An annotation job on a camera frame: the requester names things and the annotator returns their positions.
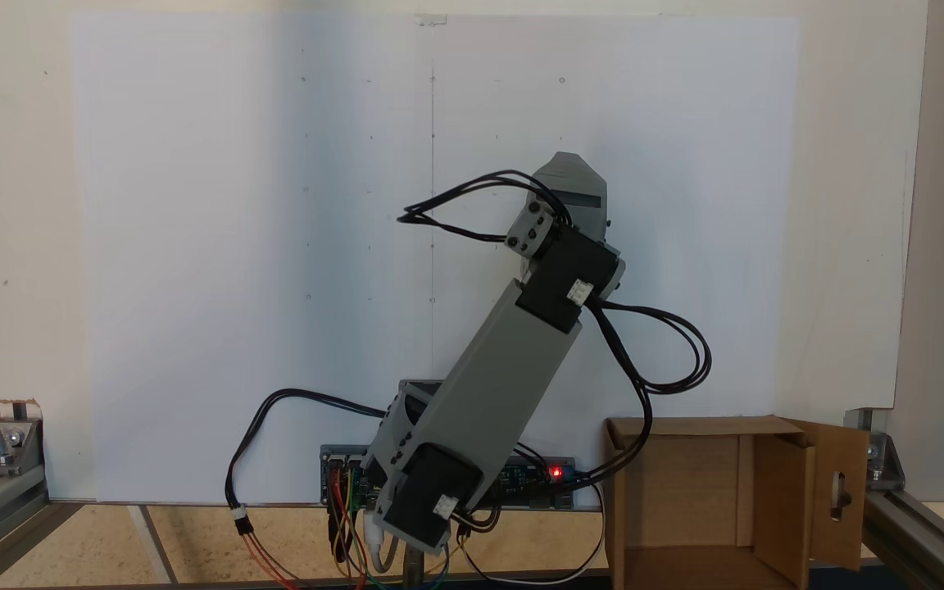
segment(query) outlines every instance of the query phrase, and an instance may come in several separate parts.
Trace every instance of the black cable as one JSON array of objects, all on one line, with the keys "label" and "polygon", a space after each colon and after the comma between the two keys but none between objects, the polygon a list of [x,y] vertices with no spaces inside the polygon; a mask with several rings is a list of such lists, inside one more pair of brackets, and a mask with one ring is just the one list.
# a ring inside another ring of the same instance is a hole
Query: black cable
[{"label": "black cable", "polygon": [[[563,492],[573,492],[576,489],[602,482],[603,479],[617,474],[618,471],[622,470],[626,465],[629,465],[629,463],[636,458],[636,455],[639,455],[643,445],[647,442],[647,437],[651,434],[653,408],[651,407],[651,399],[649,399],[649,396],[674,395],[675,393],[689,391],[689,389],[696,388],[697,385],[700,385],[701,381],[704,381],[712,371],[712,351],[709,348],[709,344],[706,343],[705,337],[701,335],[701,332],[698,331],[696,326],[690,324],[686,319],[663,310],[655,309],[655,307],[623,306],[621,303],[607,302],[599,298],[596,294],[589,295],[585,306],[588,307],[589,312],[592,312],[592,317],[596,318],[600,332],[603,333],[603,339],[606,340],[611,354],[614,355],[615,360],[618,361],[618,366],[621,367],[626,377],[629,377],[629,382],[633,385],[637,399],[640,400],[640,406],[643,407],[643,429],[640,434],[637,435],[636,439],[632,441],[632,444],[623,449],[622,452],[619,452],[618,455],[613,456],[613,458],[599,466],[592,468],[592,470],[578,471],[578,473],[574,474],[574,481],[550,485],[528,486],[520,490],[520,492],[509,493],[505,496],[485,497],[480,501],[480,509],[495,504],[512,501],[527,501],[536,499],[536,497],[550,497]],[[687,374],[686,377],[670,383],[653,383],[643,378],[639,370],[637,370],[636,366],[633,364],[633,360],[629,358],[629,352],[625,351],[625,346],[618,332],[615,331],[614,325],[610,323],[610,319],[603,313],[604,309],[639,313],[658,319],[662,324],[675,329],[675,331],[690,344],[690,347],[692,347],[694,351],[694,369],[692,372]],[[693,335],[701,344],[700,351],[698,351],[697,345],[690,335]]]},{"label": "black cable", "polygon": [[[593,485],[593,486],[592,486],[592,489],[593,489],[593,490],[596,490],[596,496],[599,497],[600,506],[602,506],[602,505],[603,505],[603,494],[600,493],[599,486]],[[578,566],[578,567],[576,567],[576,568],[573,568],[573,570],[571,570],[569,574],[557,576],[557,578],[554,578],[554,579],[535,579],[535,580],[534,580],[534,583],[533,583],[533,586],[547,586],[547,585],[550,585],[550,583],[557,583],[557,585],[558,585],[558,583],[566,583],[566,582],[569,582],[569,580],[567,580],[567,579],[570,578],[570,576],[572,576],[572,575],[574,575],[574,574],[579,574],[579,575],[580,575],[580,574],[583,574],[583,572],[584,572],[585,570],[587,570],[589,566],[591,566],[592,561],[595,560],[597,556],[599,556],[600,545],[602,545],[603,542],[605,541],[605,540],[604,540],[604,535],[606,535],[606,528],[603,529],[603,533],[604,533],[604,534],[601,534],[601,535],[600,535],[600,540],[599,540],[599,542],[597,542],[597,544],[596,544],[596,549],[593,549],[593,550],[592,550],[592,554],[591,554],[590,556],[588,556],[588,559],[585,560],[580,566]],[[465,553],[465,559],[468,561],[469,565],[472,566],[472,569],[475,570],[476,574],[478,574],[480,578],[486,579],[487,582],[493,583],[493,585],[495,585],[495,586],[502,586],[502,587],[504,587],[504,588],[527,588],[527,587],[528,587],[528,584],[527,584],[527,583],[512,583],[512,582],[507,582],[506,580],[503,580],[503,579],[496,579],[496,578],[494,578],[494,577],[491,576],[491,575],[484,574],[483,571],[482,571],[482,569],[479,568],[479,565],[476,565],[475,561],[472,560],[472,556],[470,556],[468,550],[465,549],[465,545],[462,544],[463,542],[461,541],[461,537],[464,537],[464,538],[465,538],[465,542],[467,542],[467,541],[468,541],[468,537],[471,537],[471,534],[469,534],[469,533],[467,533],[467,531],[465,531],[465,534],[462,535],[462,534],[461,534],[461,531],[458,531],[458,534],[457,534],[458,544],[460,544],[460,546],[461,546],[461,552],[462,552],[462,553]]]},{"label": "black cable", "polygon": [[[518,178],[528,180],[528,182],[509,179],[506,178],[506,175],[518,176]],[[426,201],[405,206],[405,214],[398,217],[397,221],[400,221],[401,224],[432,225],[432,227],[456,233],[457,235],[464,236],[464,238],[476,239],[480,242],[505,242],[505,235],[474,232],[465,228],[456,227],[456,225],[443,224],[441,221],[437,221],[428,216],[428,213],[433,209],[446,204],[446,202],[453,201],[453,199],[462,197],[462,195],[494,187],[515,187],[528,190],[551,207],[559,224],[573,224],[572,217],[570,217],[570,212],[566,209],[566,205],[563,205],[563,202],[556,197],[550,188],[544,183],[541,183],[540,180],[533,178],[533,176],[526,175],[524,172],[517,170],[499,170],[498,172],[490,173],[490,175],[479,176],[478,179],[472,179],[467,183],[458,184],[456,187],[435,195],[435,197],[426,199]]]},{"label": "black cable", "polygon": [[257,436],[258,430],[261,429],[262,423],[265,422],[267,412],[272,410],[272,406],[274,406],[278,400],[286,398],[303,398],[317,401],[318,403],[326,404],[326,406],[337,407],[339,410],[352,411],[359,415],[367,415],[367,417],[370,418],[383,418],[385,415],[385,412],[375,410],[372,407],[362,406],[362,404],[329,396],[326,395],[326,393],[310,392],[307,391],[307,389],[286,388],[279,389],[278,392],[272,393],[272,395],[266,397],[265,400],[262,401],[261,406],[257,408],[254,419],[250,422],[250,426],[247,427],[247,433],[243,435],[243,440],[239,441],[239,448],[235,449],[235,455],[232,455],[232,461],[228,464],[228,477],[225,477],[225,500],[228,502],[229,508],[239,508],[241,506],[239,499],[235,496],[235,466],[239,463],[240,456],[243,456],[247,447],[250,446],[254,437]]}]

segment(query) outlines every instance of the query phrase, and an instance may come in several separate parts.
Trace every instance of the wire connector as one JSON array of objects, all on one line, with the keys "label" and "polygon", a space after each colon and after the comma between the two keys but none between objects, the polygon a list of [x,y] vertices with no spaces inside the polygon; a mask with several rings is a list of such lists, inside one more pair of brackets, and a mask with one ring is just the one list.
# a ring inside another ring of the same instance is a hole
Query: wire connector
[{"label": "wire connector", "polygon": [[240,505],[232,508],[232,520],[235,520],[235,530],[239,535],[254,533],[254,525],[250,522],[250,516],[247,516],[246,505]]},{"label": "wire connector", "polygon": [[572,300],[576,306],[585,305],[585,299],[588,299],[588,295],[592,292],[592,284],[585,283],[581,279],[576,279],[570,291],[566,292],[566,298]]},{"label": "wire connector", "polygon": [[443,520],[449,520],[450,515],[453,515],[454,508],[457,508],[457,499],[456,497],[449,497],[446,493],[439,496],[439,500],[435,502],[435,507],[432,508],[432,513],[434,515],[439,515]]}]

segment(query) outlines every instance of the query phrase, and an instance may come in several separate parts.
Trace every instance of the red wire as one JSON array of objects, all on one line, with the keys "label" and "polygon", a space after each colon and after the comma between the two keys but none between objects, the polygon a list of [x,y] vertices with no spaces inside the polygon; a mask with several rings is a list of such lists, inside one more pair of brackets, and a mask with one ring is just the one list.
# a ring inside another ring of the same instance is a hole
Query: red wire
[{"label": "red wire", "polygon": [[[272,561],[269,561],[269,559],[267,559],[267,557],[265,556],[265,553],[261,550],[261,548],[257,546],[257,544],[255,544],[254,542],[251,542],[250,538],[247,537],[246,534],[243,535],[243,541],[247,544],[247,551],[250,552],[250,557],[252,557],[255,563],[257,563],[258,566],[260,566],[260,568],[262,568],[262,570],[265,571],[265,574],[268,574],[270,578],[272,578],[273,580],[276,580],[277,583],[280,583],[280,585],[286,588],[286,590],[299,590],[297,587],[292,586],[291,583],[286,582],[286,578],[284,578],[282,574],[279,574],[279,571],[274,568],[274,566],[272,565]],[[257,553],[260,553],[260,556],[262,557],[262,559],[265,560],[267,566],[265,564],[262,564],[261,560],[257,559],[257,554],[254,553],[255,548],[257,549]]]},{"label": "red wire", "polygon": [[[353,525],[352,519],[348,516],[348,507],[345,506],[345,501],[341,497],[341,475],[338,474],[337,481],[334,482],[334,496],[338,499],[338,506],[344,506],[344,522],[352,530],[352,536],[356,538],[357,544],[359,544],[360,553],[363,554],[363,564],[366,567],[366,550],[363,549],[363,541],[359,538],[359,535],[356,534],[356,526]],[[356,571],[359,571],[359,586],[356,586],[356,590],[363,590],[363,587],[366,586],[366,572],[360,570],[356,567]]]}]

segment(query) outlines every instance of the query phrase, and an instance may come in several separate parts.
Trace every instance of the cable bundle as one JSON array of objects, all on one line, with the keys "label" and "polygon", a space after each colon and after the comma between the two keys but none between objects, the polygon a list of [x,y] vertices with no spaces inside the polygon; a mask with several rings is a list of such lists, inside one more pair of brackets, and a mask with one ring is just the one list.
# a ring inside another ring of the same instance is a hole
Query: cable bundle
[{"label": "cable bundle", "polygon": [[[523,180],[510,179],[507,176],[517,176],[517,178],[525,179]],[[551,207],[553,213],[556,216],[558,223],[563,225],[573,225],[574,221],[570,218],[570,212],[566,210],[566,205],[563,205],[563,202],[556,197],[556,195],[548,188],[544,186],[540,180],[535,179],[534,176],[525,175],[524,172],[519,172],[517,170],[499,170],[498,172],[492,172],[490,175],[479,176],[478,179],[469,180],[467,183],[458,184],[456,187],[442,192],[435,197],[427,199],[427,201],[417,202],[415,205],[406,206],[403,210],[406,212],[404,216],[397,218],[398,223],[401,224],[415,224],[415,225],[432,225],[432,227],[440,228],[443,231],[448,231],[450,233],[456,233],[460,236],[465,236],[465,238],[472,238],[479,240],[480,242],[492,242],[500,243],[505,242],[505,236],[493,233],[479,233],[465,228],[458,228],[456,225],[449,225],[439,223],[434,218],[429,217],[433,209],[445,202],[453,201],[462,195],[475,192],[477,190],[483,190],[494,187],[517,187],[524,190],[529,190],[537,195],[544,201],[546,205]]]}]

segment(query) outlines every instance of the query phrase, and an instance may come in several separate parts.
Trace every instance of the white wire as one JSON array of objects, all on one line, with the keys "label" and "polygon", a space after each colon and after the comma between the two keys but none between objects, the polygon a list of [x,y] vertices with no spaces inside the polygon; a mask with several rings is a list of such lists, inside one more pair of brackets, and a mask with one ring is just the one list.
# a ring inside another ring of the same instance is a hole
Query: white wire
[{"label": "white wire", "polygon": [[393,537],[393,542],[388,546],[388,556],[384,561],[381,561],[381,547],[378,547],[377,551],[370,552],[370,560],[374,562],[374,569],[378,570],[378,574],[388,574],[389,569],[393,567],[393,559],[396,559],[398,546],[400,546],[400,538]]},{"label": "white wire", "polygon": [[[520,586],[555,586],[558,583],[567,583],[574,578],[578,578],[581,574],[585,574],[585,570],[588,570],[596,561],[596,557],[599,557],[600,551],[603,550],[603,540],[606,538],[606,504],[603,501],[603,492],[600,492],[599,485],[593,484],[592,489],[596,490],[596,496],[600,499],[600,516],[603,516],[600,526],[600,540],[596,544],[596,549],[592,552],[591,559],[585,561],[585,565],[581,566],[576,571],[570,572],[570,575],[565,576],[562,579],[553,579],[551,582],[534,582],[532,579],[504,579],[504,578],[494,578],[491,575],[482,574],[484,579],[491,580],[491,582],[501,582],[501,583],[517,583]],[[465,556],[465,561],[468,561],[469,567],[475,570],[475,567],[472,565],[472,560],[469,560],[469,553],[465,549],[465,545],[461,545],[461,553]]]}]

